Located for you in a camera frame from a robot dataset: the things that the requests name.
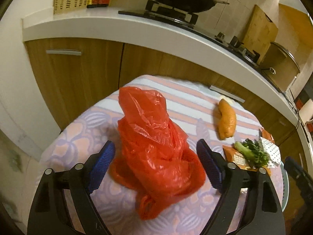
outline tablecloth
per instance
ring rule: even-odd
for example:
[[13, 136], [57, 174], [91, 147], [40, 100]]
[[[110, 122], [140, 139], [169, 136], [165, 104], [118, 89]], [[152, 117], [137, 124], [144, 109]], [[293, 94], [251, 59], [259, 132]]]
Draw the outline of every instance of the tablecloth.
[[[201, 84], [144, 75], [127, 85], [161, 92], [166, 98], [170, 118], [188, 134], [187, 142], [193, 151], [197, 141], [203, 138], [213, 151], [225, 157], [222, 145], [231, 146], [235, 141], [259, 137], [262, 126], [252, 113], [234, 100]], [[237, 116], [234, 137], [223, 141], [219, 140], [216, 129], [221, 117], [217, 104], [222, 98], [230, 103]], [[76, 163], [84, 163], [91, 154], [99, 152], [107, 140], [115, 143], [117, 152], [121, 151], [117, 121], [122, 117], [116, 91], [67, 126], [44, 151], [40, 163], [44, 168], [52, 168], [56, 172], [69, 170]], [[280, 168], [271, 169], [271, 179], [282, 202], [283, 179]], [[65, 195], [73, 224], [77, 230], [83, 231], [67, 190]], [[90, 196], [112, 235], [198, 235], [220, 198], [219, 192], [206, 179], [195, 194], [165, 209], [156, 219], [142, 221], [135, 211], [136, 192], [115, 183], [108, 173], [100, 188]], [[236, 230], [245, 198], [246, 194], [241, 194], [228, 232]]]

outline snack package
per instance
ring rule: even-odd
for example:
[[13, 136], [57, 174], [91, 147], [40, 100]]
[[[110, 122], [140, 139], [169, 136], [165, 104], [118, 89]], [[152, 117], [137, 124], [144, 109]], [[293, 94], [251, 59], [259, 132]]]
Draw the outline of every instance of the snack package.
[[153, 219], [195, 193], [206, 174], [189, 148], [187, 134], [169, 118], [161, 93], [123, 87], [119, 104], [125, 115], [118, 121], [122, 155], [109, 172], [117, 183], [138, 192], [140, 218]]
[[[235, 163], [240, 169], [257, 171], [258, 169], [253, 169], [249, 166], [247, 160], [242, 153], [239, 153], [236, 149], [228, 146], [223, 146], [223, 150], [226, 156], [226, 160], [229, 163]], [[263, 166], [267, 173], [271, 175], [271, 170], [267, 166]]]
[[275, 140], [272, 136], [272, 134], [270, 134], [269, 132], [267, 132], [264, 128], [262, 128], [261, 130], [262, 132], [262, 138], [269, 140], [271, 143], [275, 144]]

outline metal screw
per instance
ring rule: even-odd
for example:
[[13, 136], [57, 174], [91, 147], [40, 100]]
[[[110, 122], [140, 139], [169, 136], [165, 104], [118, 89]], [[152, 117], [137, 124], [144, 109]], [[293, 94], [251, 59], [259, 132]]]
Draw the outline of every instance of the metal screw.
[[237, 165], [234, 164], [234, 163], [228, 163], [227, 167], [230, 168], [230, 169], [236, 169]]
[[80, 169], [83, 168], [83, 166], [84, 166], [83, 164], [76, 164], [76, 165], [75, 165], [75, 169], [76, 169], [76, 170], [80, 170]]
[[46, 175], [49, 175], [49, 174], [51, 174], [51, 172], [52, 172], [52, 169], [46, 169], [45, 171], [44, 171], [44, 173], [46, 174]]
[[259, 172], [261, 172], [262, 174], [266, 174], [266, 169], [264, 169], [263, 167], [261, 167], [261, 168], [259, 169]]

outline green vegetable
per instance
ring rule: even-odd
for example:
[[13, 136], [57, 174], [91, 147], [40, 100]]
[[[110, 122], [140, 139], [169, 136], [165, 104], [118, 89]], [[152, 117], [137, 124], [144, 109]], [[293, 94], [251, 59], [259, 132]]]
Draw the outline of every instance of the green vegetable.
[[246, 139], [244, 142], [236, 141], [234, 147], [237, 151], [242, 153], [252, 167], [260, 168], [267, 164], [269, 156], [262, 151], [257, 141], [253, 142]]

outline kitchen counter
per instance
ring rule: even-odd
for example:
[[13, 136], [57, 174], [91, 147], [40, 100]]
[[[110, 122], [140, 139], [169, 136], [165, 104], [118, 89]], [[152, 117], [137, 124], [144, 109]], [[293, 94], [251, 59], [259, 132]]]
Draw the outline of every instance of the kitchen counter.
[[[238, 83], [273, 106], [294, 126], [298, 116], [261, 74], [216, 43], [187, 30], [151, 19], [120, 15], [117, 8], [95, 8], [53, 15], [53, 8], [22, 19], [23, 41], [80, 37], [129, 43], [162, 51], [206, 67]], [[297, 129], [313, 175], [312, 138]]]

